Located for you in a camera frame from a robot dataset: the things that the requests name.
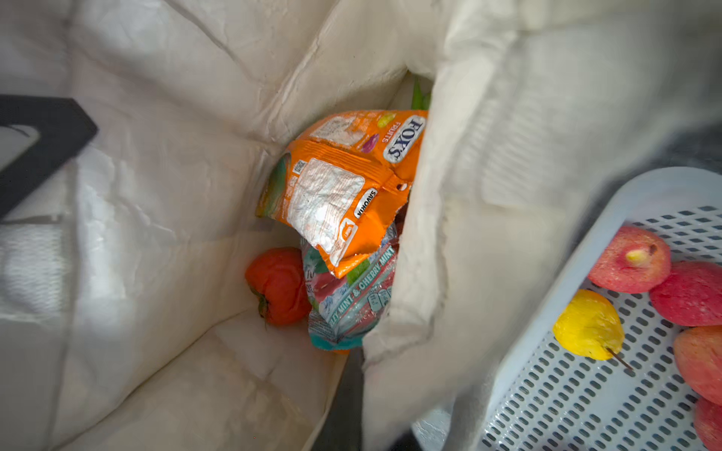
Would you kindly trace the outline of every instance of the apple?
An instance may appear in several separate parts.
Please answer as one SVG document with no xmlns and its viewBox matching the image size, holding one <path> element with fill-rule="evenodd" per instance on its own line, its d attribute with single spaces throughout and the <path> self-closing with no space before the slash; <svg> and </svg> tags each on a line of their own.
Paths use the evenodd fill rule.
<svg viewBox="0 0 722 451">
<path fill-rule="evenodd" d="M 621 293 L 643 293 L 669 275 L 669 246 L 657 235 L 622 227 L 589 273 L 595 285 Z"/>
<path fill-rule="evenodd" d="M 669 277 L 649 291 L 660 315 L 679 325 L 722 325 L 722 268 L 707 261 L 672 264 Z"/>
</svg>

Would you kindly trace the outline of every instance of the barcode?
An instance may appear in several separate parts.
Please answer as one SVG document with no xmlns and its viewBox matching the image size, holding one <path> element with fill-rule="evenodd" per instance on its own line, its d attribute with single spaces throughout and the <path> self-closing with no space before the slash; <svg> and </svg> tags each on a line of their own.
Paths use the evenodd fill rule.
<svg viewBox="0 0 722 451">
<path fill-rule="evenodd" d="M 301 175 L 301 171 L 303 171 L 303 168 L 306 167 L 308 163 L 303 161 L 302 159 L 298 160 L 296 162 L 296 165 L 293 167 L 293 173 Z"/>
</svg>

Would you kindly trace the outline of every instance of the plastic packaging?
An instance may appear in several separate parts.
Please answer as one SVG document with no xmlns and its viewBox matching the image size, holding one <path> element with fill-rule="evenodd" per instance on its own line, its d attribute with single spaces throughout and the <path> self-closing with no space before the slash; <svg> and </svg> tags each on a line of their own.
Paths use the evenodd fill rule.
<svg viewBox="0 0 722 451">
<path fill-rule="evenodd" d="M 406 203 L 425 111 L 329 116 L 288 146 L 256 209 L 294 227 L 337 277 L 379 248 Z"/>
</svg>

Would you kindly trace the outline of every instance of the red apple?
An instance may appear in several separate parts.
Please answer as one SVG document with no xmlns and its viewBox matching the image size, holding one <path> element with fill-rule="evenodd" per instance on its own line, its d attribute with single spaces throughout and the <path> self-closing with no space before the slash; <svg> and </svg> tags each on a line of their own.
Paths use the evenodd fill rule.
<svg viewBox="0 0 722 451">
<path fill-rule="evenodd" d="M 669 246 L 657 235 L 636 227 L 622 227 L 596 265 L 589 280 L 621 293 L 643 293 L 669 275 Z"/>
<path fill-rule="evenodd" d="M 674 339 L 674 361 L 684 381 L 722 404 L 722 325 L 687 329 Z"/>
<path fill-rule="evenodd" d="M 722 325 L 722 268 L 707 261 L 676 262 L 649 297 L 659 314 L 673 323 Z"/>
<path fill-rule="evenodd" d="M 710 451 L 722 451 L 722 406 L 704 398 L 695 407 L 695 430 Z"/>
</svg>

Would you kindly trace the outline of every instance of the orange snack packet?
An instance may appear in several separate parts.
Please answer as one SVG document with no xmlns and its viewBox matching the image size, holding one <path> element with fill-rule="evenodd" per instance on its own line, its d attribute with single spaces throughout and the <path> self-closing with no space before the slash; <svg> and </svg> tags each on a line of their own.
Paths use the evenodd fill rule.
<svg viewBox="0 0 722 451">
<path fill-rule="evenodd" d="M 351 111 L 313 124 L 271 172 L 256 208 L 295 228 L 337 278 L 374 253 L 408 201 L 426 111 Z"/>
</svg>

